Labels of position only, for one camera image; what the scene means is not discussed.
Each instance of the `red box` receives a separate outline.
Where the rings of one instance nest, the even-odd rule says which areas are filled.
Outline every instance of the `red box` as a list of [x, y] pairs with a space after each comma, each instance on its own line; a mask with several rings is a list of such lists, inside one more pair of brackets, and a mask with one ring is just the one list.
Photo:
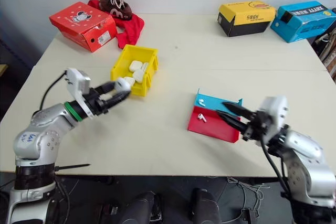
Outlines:
[[98, 9], [77, 2], [49, 17], [61, 33], [81, 45], [96, 51], [117, 35], [114, 19]]

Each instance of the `blue box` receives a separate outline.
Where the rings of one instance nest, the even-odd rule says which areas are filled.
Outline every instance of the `blue box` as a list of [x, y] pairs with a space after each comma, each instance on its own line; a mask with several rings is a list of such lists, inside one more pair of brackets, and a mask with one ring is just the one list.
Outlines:
[[325, 32], [336, 14], [317, 1], [280, 6], [271, 28], [285, 41], [293, 42]]

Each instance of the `shoelace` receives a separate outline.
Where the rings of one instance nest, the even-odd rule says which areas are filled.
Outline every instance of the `shoelace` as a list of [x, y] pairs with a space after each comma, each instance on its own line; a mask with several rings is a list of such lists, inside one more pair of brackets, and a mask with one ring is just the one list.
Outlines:
[[119, 0], [119, 3], [117, 0], [111, 0], [111, 4], [116, 5], [119, 9], [121, 9], [121, 6], [125, 8], [124, 0]]

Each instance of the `yellow shoebox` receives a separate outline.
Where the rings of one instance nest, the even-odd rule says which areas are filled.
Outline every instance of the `yellow shoebox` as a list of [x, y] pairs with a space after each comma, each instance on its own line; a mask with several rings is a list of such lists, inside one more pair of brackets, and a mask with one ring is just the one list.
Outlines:
[[262, 33], [275, 17], [276, 9], [262, 1], [221, 5], [218, 23], [228, 37]]

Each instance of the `table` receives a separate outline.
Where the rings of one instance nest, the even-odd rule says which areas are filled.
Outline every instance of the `table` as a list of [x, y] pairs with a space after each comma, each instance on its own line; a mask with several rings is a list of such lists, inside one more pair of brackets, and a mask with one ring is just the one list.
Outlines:
[[[56, 164], [91, 166], [60, 173], [274, 177], [254, 141], [231, 144], [186, 130], [198, 88], [201, 93], [227, 100], [243, 98], [243, 105], [251, 110], [257, 109], [265, 96], [286, 95], [286, 123], [316, 139], [336, 173], [336, 104], [332, 103], [336, 86], [306, 41], [287, 44], [271, 30], [226, 38], [215, 26], [215, 16], [142, 16], [146, 29], [138, 45], [149, 47], [152, 39], [152, 47], [159, 49], [159, 70], [151, 90], [145, 98], [130, 97], [108, 114], [84, 120], [66, 135]], [[212, 30], [212, 39], [206, 39], [201, 29], [189, 26], [191, 19], [199, 20], [197, 24], [207, 33]], [[206, 29], [207, 22], [211, 29]], [[164, 43], [173, 36], [176, 23], [181, 25], [181, 31], [176, 30], [176, 37]], [[205, 39], [203, 44], [195, 43], [201, 38]], [[257, 41], [264, 50], [256, 53]], [[117, 42], [111, 41], [91, 54], [56, 36], [0, 124], [0, 170], [14, 171], [13, 139], [28, 125], [50, 83], [71, 66], [85, 71], [93, 87], [102, 84], [109, 80], [110, 68], [119, 56], [116, 46]], [[187, 59], [194, 60], [182, 68]], [[71, 100], [66, 83], [60, 82], [48, 94], [45, 107]]]

